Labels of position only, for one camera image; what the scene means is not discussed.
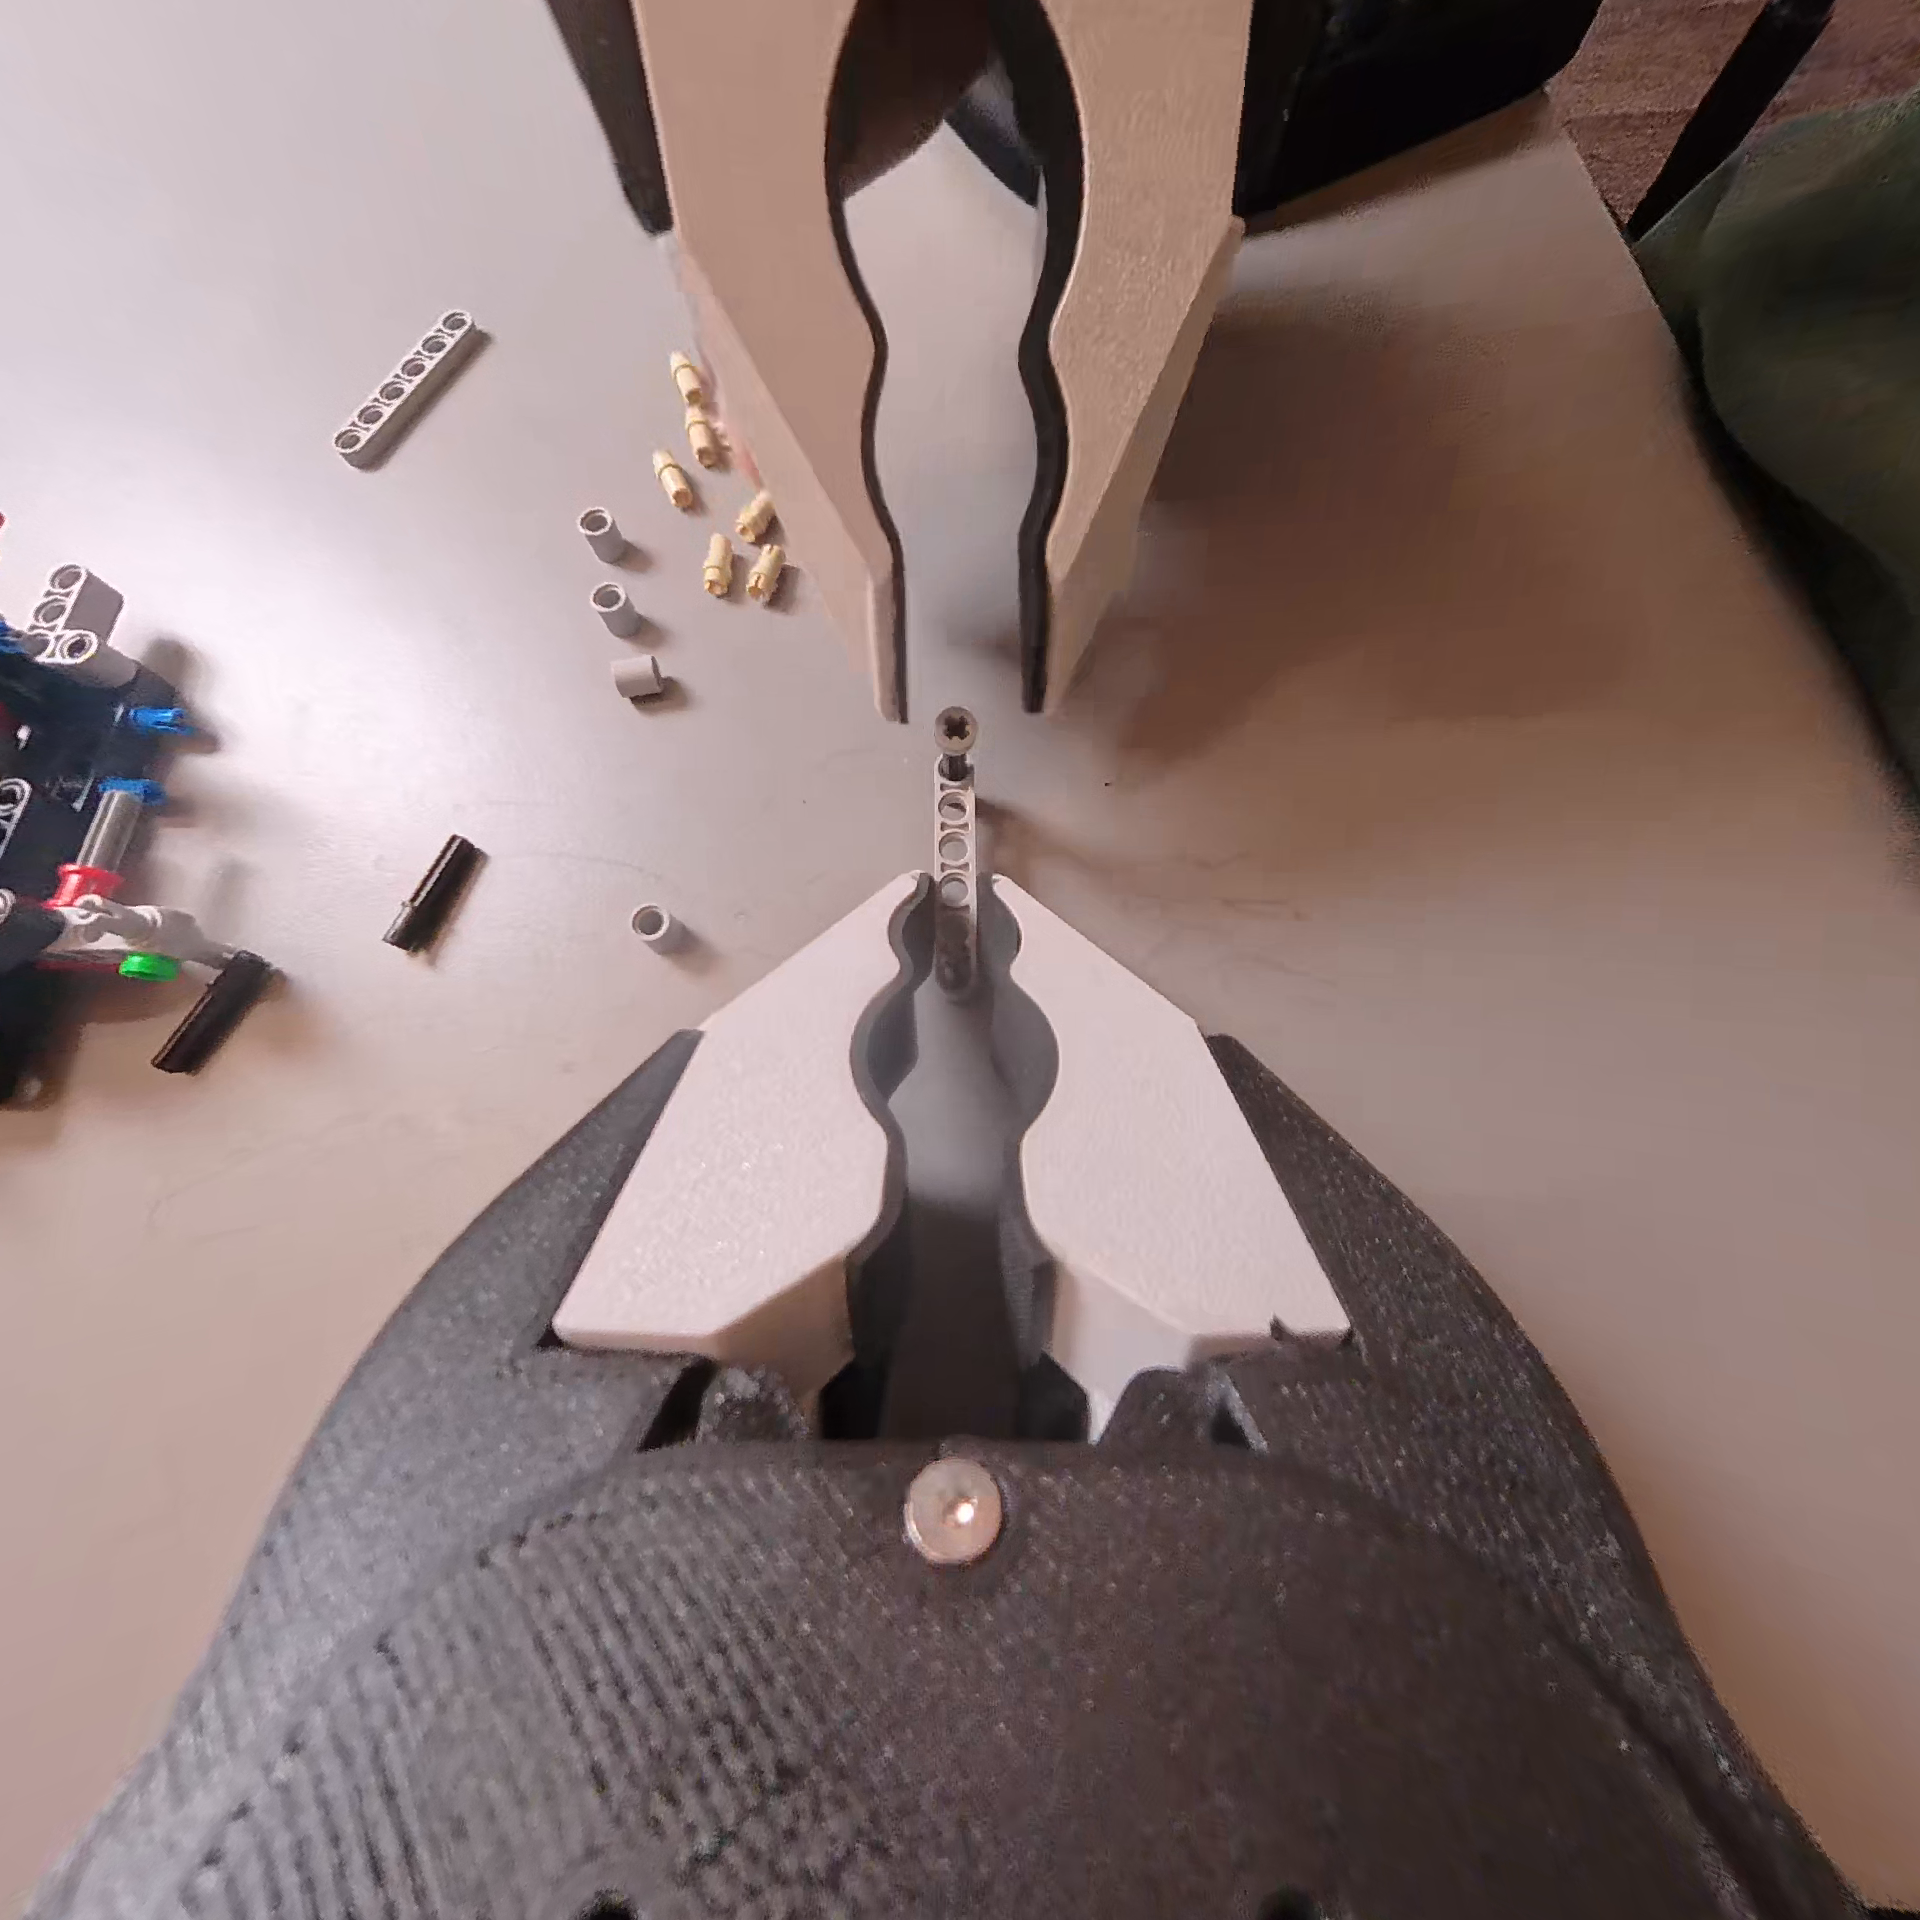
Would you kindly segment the lego chassis assembly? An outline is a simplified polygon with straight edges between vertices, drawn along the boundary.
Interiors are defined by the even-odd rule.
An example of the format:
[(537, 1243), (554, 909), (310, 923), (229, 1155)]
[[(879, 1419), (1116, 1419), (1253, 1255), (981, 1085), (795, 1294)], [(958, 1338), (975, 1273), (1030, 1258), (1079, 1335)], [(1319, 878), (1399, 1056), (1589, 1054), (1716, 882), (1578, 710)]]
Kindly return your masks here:
[(183, 693), (115, 638), (125, 595), (53, 567), (2, 638), (2, 882), (19, 904), (131, 899), (163, 775), (199, 730)]

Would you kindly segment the grey lego beam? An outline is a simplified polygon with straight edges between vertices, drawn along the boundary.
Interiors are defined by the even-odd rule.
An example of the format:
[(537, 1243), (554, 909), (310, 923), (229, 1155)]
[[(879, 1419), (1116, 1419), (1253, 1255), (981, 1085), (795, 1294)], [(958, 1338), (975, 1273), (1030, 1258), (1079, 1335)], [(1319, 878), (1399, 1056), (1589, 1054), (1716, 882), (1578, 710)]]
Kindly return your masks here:
[(975, 784), (946, 784), (935, 762), (932, 839), (932, 966), (941, 912), (972, 914), (978, 935)]
[(337, 455), (355, 471), (382, 466), (485, 339), (471, 311), (443, 311), (337, 429)]

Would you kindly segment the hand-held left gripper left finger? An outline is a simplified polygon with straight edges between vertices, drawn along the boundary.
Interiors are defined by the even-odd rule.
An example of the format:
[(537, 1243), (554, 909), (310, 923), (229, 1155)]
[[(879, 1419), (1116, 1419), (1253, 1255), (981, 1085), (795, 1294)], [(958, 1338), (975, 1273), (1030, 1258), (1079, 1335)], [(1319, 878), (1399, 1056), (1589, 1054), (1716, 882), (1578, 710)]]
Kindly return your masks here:
[(902, 873), (710, 1011), (554, 1317), (583, 1352), (852, 1362), (849, 1274), (898, 1218), (931, 878)]

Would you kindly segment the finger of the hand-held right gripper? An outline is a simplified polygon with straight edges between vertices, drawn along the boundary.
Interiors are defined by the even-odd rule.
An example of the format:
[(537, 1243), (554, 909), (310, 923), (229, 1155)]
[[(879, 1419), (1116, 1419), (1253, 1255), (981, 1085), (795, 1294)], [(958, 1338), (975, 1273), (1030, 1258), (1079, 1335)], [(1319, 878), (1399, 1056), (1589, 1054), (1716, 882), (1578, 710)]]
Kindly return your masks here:
[(873, 483), (879, 344), (829, 179), (852, 1), (637, 1), (663, 185), (723, 417), (878, 712), (905, 719), (898, 538)]
[(1148, 483), (1243, 223), (1246, 1), (1017, 6), (1017, 120), (1042, 253), (1017, 369), (1036, 429), (1021, 698), (1054, 712), (1130, 584)]

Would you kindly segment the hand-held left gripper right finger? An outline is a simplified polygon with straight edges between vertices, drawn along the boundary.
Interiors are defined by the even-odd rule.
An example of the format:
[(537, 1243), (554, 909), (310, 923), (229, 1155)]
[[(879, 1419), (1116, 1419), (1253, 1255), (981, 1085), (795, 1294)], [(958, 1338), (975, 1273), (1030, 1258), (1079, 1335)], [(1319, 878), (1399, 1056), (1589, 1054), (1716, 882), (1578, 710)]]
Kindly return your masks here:
[(1145, 1374), (1353, 1321), (1186, 1010), (1012, 879), (981, 919), (1014, 1104), (1001, 1221), (1025, 1359), (1108, 1424)]

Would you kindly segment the pile of tan lego pins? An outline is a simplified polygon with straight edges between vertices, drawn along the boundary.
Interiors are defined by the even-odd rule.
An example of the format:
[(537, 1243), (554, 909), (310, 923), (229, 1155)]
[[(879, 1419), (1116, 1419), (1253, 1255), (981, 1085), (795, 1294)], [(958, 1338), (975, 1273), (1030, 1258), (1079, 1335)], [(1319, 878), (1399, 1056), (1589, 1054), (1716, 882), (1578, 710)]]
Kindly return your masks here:
[(702, 506), (697, 473), (739, 467), (755, 481), (755, 490), (731, 518), (731, 530), (710, 531), (702, 576), (710, 599), (724, 600), (742, 591), (748, 600), (769, 607), (780, 594), (787, 568), (787, 553), (777, 537), (777, 501), (761, 483), (748, 455), (737, 450), (716, 410), (716, 386), (705, 365), (685, 349), (673, 349), (665, 363), (682, 405), (685, 455), (655, 448), (651, 451), (655, 483), (670, 506), (692, 514)]

